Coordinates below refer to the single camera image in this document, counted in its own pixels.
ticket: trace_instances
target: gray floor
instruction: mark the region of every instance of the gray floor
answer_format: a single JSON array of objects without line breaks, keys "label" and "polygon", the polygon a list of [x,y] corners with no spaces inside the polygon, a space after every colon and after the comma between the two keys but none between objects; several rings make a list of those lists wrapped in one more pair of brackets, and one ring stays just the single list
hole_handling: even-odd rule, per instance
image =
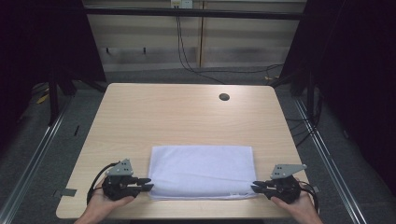
[{"label": "gray floor", "polygon": [[[257,71],[262,67],[239,68],[235,71]],[[274,77],[279,70],[270,71],[269,76]],[[198,83],[219,84],[217,81],[198,76],[184,69],[153,70],[133,73],[114,72],[107,73],[108,83],[111,82],[138,82],[138,83]],[[268,80],[265,72],[251,74],[236,73],[203,73],[205,76],[214,77],[225,84],[238,85],[265,85]],[[72,220],[60,220],[55,211],[59,203],[58,198],[52,196],[56,189],[66,186],[68,177],[71,175],[78,154],[92,125],[95,113],[103,98],[103,94],[92,90],[83,83],[76,83],[77,94],[71,99],[71,103],[64,114],[64,120],[53,138],[49,149],[39,165],[38,172],[29,186],[26,195],[13,223],[72,223]],[[288,119],[299,119],[295,98],[290,96],[289,86],[276,88],[276,94]],[[9,144],[9,150],[1,158],[0,181],[0,204],[4,205],[7,197],[17,184],[26,164],[33,156],[41,137],[47,130],[49,121],[49,102],[41,105],[35,103],[39,94],[32,98],[29,108],[26,110],[18,125],[19,132]],[[306,128],[300,121],[288,121],[291,135],[295,143],[299,143],[307,134]],[[332,158],[336,162],[340,173],[343,175],[352,194],[357,199],[361,211],[367,219],[367,223],[394,223],[396,220],[395,198],[389,193],[386,186],[377,177],[375,171],[365,162],[359,153],[359,148],[353,141],[344,136],[343,126],[337,121],[330,108],[324,104],[318,130],[322,135]],[[307,138],[298,147],[298,152],[303,163],[308,165],[306,173],[310,182],[321,190],[319,196],[320,216],[325,223],[353,223],[340,194],[332,179],[323,165],[322,158],[317,153],[315,144]],[[234,220],[234,223],[253,223],[261,220]],[[213,223],[213,221],[198,221],[200,223]],[[295,223],[291,219],[264,220],[265,223]],[[129,221],[108,220],[104,223],[129,223]]]}]

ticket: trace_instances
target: wooden table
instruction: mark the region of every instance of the wooden table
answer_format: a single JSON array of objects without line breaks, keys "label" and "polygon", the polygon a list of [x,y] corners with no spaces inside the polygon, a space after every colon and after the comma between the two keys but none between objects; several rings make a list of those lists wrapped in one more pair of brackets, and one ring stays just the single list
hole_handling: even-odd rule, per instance
[{"label": "wooden table", "polygon": [[[228,101],[219,96],[226,93]],[[59,218],[77,218],[87,191],[111,162],[131,159],[134,175],[147,177],[152,147],[166,145],[252,146],[256,174],[267,180],[275,164],[301,164],[274,89],[264,86],[111,84],[99,107],[67,184]],[[307,181],[305,172],[295,175]],[[146,192],[109,217],[287,217],[263,195],[236,201],[152,201]]]}]

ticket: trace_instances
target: cable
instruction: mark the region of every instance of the cable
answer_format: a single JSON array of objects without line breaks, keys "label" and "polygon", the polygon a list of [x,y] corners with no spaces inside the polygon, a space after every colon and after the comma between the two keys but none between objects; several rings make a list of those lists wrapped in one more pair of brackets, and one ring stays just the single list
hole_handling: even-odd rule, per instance
[{"label": "cable", "polygon": [[317,211],[317,213],[319,214],[319,200],[318,200],[318,195],[315,193],[315,189],[314,187],[312,187],[312,185],[304,182],[304,181],[299,181],[299,183],[305,184],[306,186],[308,186],[309,188],[311,188],[311,190],[309,189],[303,189],[301,188],[302,191],[305,191],[307,193],[309,193],[312,196],[312,199],[314,200],[314,206],[315,206],[315,210]]},{"label": "cable", "polygon": [[[181,58],[180,43],[181,43],[181,49],[182,49],[182,52],[183,52],[183,55],[184,55],[184,60],[185,60],[185,62],[186,62],[186,64],[187,64],[188,67],[183,63],[183,60],[182,60],[182,58]],[[210,78],[210,79],[212,79],[212,80],[214,80],[214,81],[217,81],[218,83],[221,83],[221,84],[225,84],[225,83],[222,82],[222,81],[220,81],[220,80],[218,80],[218,79],[215,79],[215,78],[213,78],[213,77],[204,76],[204,75],[202,75],[202,73],[254,74],[254,73],[262,73],[262,72],[265,72],[265,73],[267,74],[267,83],[266,83],[265,85],[268,85],[268,84],[269,84],[269,80],[270,80],[268,71],[270,71],[270,70],[272,70],[272,69],[275,69],[275,68],[277,68],[277,67],[283,65],[283,63],[271,64],[271,65],[267,66],[265,69],[256,70],[256,71],[229,71],[229,70],[195,71],[195,70],[190,66],[189,61],[188,61],[188,59],[187,59],[186,52],[185,52],[185,50],[184,50],[184,42],[183,42],[183,37],[182,37],[182,34],[181,34],[181,22],[180,22],[180,17],[177,17],[177,51],[178,51],[178,58],[179,58],[179,60],[180,60],[181,65],[184,67],[184,69],[186,69],[186,70],[189,71],[189,72],[193,72],[194,74],[196,74],[196,75],[198,75],[198,76],[200,76],[200,77]]]},{"label": "cable", "polygon": [[[196,74],[196,75],[198,75],[198,76],[200,76],[200,77],[206,77],[206,78],[212,79],[212,80],[214,80],[214,81],[216,81],[216,82],[218,82],[218,83],[220,83],[220,84],[225,85],[224,82],[222,82],[222,81],[220,81],[220,80],[218,80],[218,79],[215,79],[215,78],[213,78],[213,77],[204,76],[204,75],[202,75],[202,74],[200,74],[200,73],[198,73],[198,72],[196,72],[196,71],[194,71],[194,70],[192,69],[192,67],[191,67],[190,64],[189,64],[189,61],[187,60],[186,52],[185,52],[185,50],[184,50],[183,37],[182,37],[182,34],[181,34],[180,17],[176,17],[176,20],[177,20],[177,51],[178,51],[178,58],[180,59],[181,65],[182,65],[187,71],[189,71],[189,72],[193,72],[194,74]],[[182,47],[182,50],[183,50],[184,59],[185,59],[186,64],[187,64],[187,66],[188,66],[189,68],[187,68],[187,67],[184,65],[183,61],[181,60],[181,55],[180,55],[180,43],[181,43],[181,47]]]},{"label": "cable", "polygon": [[302,125],[303,123],[304,123],[303,121],[300,121],[297,125],[295,125],[294,127],[290,128],[289,131],[292,131],[292,130],[298,128],[298,127],[299,127],[300,125]]},{"label": "cable", "polygon": [[96,176],[96,178],[93,180],[93,182],[92,182],[92,184],[91,184],[91,187],[90,187],[90,190],[88,190],[88,193],[87,193],[87,204],[90,202],[91,197],[92,197],[92,194],[93,194],[93,192],[96,190],[94,187],[95,187],[96,181],[98,181],[100,175],[101,175],[105,170],[107,170],[108,168],[113,167],[113,166],[115,166],[115,165],[117,165],[117,164],[118,164],[118,162],[110,163],[109,165],[107,165],[105,168],[103,168],[103,169],[99,172],[99,174],[98,174],[98,175]]},{"label": "cable", "polygon": [[[300,144],[302,144],[302,143],[308,138],[308,136],[309,136],[311,133],[313,133],[313,132],[317,129],[318,123],[319,123],[319,120],[320,120],[321,110],[322,110],[322,103],[323,103],[323,95],[322,95],[321,93],[319,93],[319,96],[318,96],[318,104],[317,104],[317,107],[316,107],[316,115],[313,117],[313,127],[312,127],[312,130],[311,130],[310,132],[308,132],[308,134],[307,134],[299,143],[297,143],[297,144],[295,145],[296,147],[298,147]],[[289,119],[289,120],[290,120],[290,121],[298,121],[298,120],[309,121],[309,120],[311,120],[311,119]],[[294,134],[293,137],[294,137],[294,136],[297,136],[297,135],[300,135],[300,134],[302,134],[302,133],[304,133],[304,132],[306,132],[306,130],[304,130],[304,131],[301,132],[301,133]]]}]

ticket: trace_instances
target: white towel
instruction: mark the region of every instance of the white towel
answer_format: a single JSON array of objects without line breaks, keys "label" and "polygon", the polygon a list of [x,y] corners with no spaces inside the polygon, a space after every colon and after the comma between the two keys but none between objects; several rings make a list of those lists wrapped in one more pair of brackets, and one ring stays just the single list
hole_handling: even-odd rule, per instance
[{"label": "white towel", "polygon": [[251,147],[163,146],[151,153],[154,200],[244,199],[256,194]]}]

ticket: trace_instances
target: hand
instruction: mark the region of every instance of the hand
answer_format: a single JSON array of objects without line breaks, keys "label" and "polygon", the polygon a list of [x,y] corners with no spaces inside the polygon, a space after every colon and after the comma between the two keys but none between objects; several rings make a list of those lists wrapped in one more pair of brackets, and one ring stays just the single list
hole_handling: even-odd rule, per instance
[{"label": "hand", "polygon": [[300,197],[291,204],[287,204],[275,196],[271,198],[271,201],[278,207],[289,212],[300,224],[323,224],[314,205],[312,204],[309,194],[305,191],[301,191]]},{"label": "hand", "polygon": [[111,201],[103,193],[102,184],[105,179],[96,185],[96,190],[93,192],[90,202],[87,205],[82,216],[75,222],[80,223],[98,223],[105,219],[114,209],[122,207],[134,200],[133,196],[124,197],[117,201]]}]

